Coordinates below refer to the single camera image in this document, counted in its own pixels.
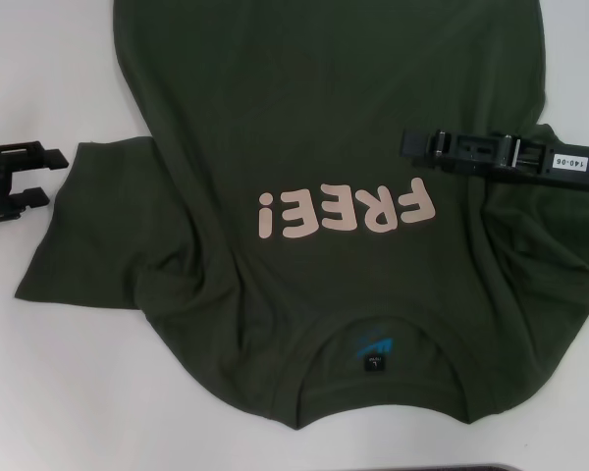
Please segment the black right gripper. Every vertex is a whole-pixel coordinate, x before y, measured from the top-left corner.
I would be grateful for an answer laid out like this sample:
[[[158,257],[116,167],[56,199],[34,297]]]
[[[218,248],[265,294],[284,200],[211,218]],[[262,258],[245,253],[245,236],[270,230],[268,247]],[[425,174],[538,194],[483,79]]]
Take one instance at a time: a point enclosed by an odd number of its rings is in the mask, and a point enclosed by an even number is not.
[[[589,192],[589,147],[511,135],[442,130],[402,134],[400,156],[414,165],[464,176],[488,176]]]

